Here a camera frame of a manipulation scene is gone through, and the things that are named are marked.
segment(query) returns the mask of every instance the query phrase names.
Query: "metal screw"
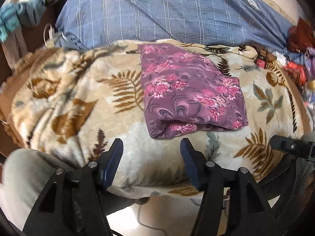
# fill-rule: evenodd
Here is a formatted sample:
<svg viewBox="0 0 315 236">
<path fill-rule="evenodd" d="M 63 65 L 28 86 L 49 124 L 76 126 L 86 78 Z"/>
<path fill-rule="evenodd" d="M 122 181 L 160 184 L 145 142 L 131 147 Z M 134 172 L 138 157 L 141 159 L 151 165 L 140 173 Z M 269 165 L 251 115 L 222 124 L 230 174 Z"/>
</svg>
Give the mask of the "metal screw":
<svg viewBox="0 0 315 236">
<path fill-rule="evenodd" d="M 91 161 L 90 163 L 89 163 L 89 167 L 90 168 L 95 168 L 97 166 L 97 162 L 95 162 L 95 161 Z"/>
<path fill-rule="evenodd" d="M 57 169 L 56 174 L 61 175 L 65 170 L 63 168 Z"/>
<path fill-rule="evenodd" d="M 213 168 L 215 166 L 215 163 L 213 161 L 207 161 L 206 162 L 207 167 Z"/>
<path fill-rule="evenodd" d="M 242 173 L 246 174 L 246 173 L 248 172 L 248 169 L 245 168 L 245 167 L 241 167 L 241 168 L 240 168 L 240 171 L 241 171 Z"/>
</svg>

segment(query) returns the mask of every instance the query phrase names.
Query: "beige fleece blanket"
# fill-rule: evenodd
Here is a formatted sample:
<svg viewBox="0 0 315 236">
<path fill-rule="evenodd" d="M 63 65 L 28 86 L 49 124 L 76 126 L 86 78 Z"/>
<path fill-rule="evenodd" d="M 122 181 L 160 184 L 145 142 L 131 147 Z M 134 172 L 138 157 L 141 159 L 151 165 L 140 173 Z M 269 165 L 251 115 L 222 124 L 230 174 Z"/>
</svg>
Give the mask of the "beige fleece blanket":
<svg viewBox="0 0 315 236">
<path fill-rule="evenodd" d="M 301 115 L 276 65 L 257 68 L 250 46 L 169 42 L 208 56 L 225 75 L 238 77 L 249 125 L 237 131 L 187 134 L 208 160 L 260 180 L 281 160 L 269 145 L 274 134 L 299 138 Z M 60 49 L 15 95 L 11 112 L 26 146 L 82 167 L 107 151 L 115 138 L 124 153 L 109 191 L 129 198 L 199 194 L 187 181 L 180 141 L 149 137 L 143 115 L 139 41 L 117 41 L 87 52 Z"/>
</svg>

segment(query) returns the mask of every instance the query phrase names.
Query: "folded cloth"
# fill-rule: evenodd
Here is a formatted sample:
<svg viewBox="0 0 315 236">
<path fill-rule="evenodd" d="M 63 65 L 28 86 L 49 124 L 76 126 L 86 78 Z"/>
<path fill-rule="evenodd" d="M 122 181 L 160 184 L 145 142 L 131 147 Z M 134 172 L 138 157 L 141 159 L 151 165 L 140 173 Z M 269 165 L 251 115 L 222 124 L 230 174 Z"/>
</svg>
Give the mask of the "folded cloth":
<svg viewBox="0 0 315 236">
<path fill-rule="evenodd" d="M 150 137 L 248 125 L 238 78 L 223 75 L 210 59 L 166 43 L 139 45 L 138 51 Z"/>
<path fill-rule="evenodd" d="M 308 47 L 306 49 L 304 61 L 310 79 L 315 79 L 315 48 Z"/>
</svg>

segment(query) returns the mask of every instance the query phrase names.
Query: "teal cloth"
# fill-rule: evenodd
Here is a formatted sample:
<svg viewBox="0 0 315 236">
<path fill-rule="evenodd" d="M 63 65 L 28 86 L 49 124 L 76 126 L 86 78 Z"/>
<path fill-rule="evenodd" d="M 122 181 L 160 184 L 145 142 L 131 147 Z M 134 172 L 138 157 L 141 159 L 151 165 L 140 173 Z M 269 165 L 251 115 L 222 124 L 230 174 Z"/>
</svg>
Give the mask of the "teal cloth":
<svg viewBox="0 0 315 236">
<path fill-rule="evenodd" d="M 25 27 L 37 26 L 46 10 L 45 0 L 8 3 L 0 8 L 0 42 L 20 24 Z"/>
<path fill-rule="evenodd" d="M 20 25 L 15 5 L 9 3 L 0 8 L 0 42 L 5 42 L 9 33 Z"/>
</svg>

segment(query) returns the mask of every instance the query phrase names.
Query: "red cloth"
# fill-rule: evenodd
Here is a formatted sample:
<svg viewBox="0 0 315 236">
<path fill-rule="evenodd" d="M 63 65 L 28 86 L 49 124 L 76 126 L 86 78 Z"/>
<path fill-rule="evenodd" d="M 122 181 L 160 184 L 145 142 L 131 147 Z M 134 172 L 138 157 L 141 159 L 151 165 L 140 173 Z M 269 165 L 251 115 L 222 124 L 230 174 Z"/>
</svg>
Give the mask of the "red cloth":
<svg viewBox="0 0 315 236">
<path fill-rule="evenodd" d="M 290 78 L 295 82 L 298 87 L 303 87 L 308 80 L 305 73 L 304 66 L 290 61 L 283 69 L 288 73 Z"/>
<path fill-rule="evenodd" d="M 297 26 L 292 26 L 289 29 L 287 47 L 291 52 L 301 53 L 304 53 L 307 47 L 315 47 L 313 29 L 301 18 Z"/>
</svg>

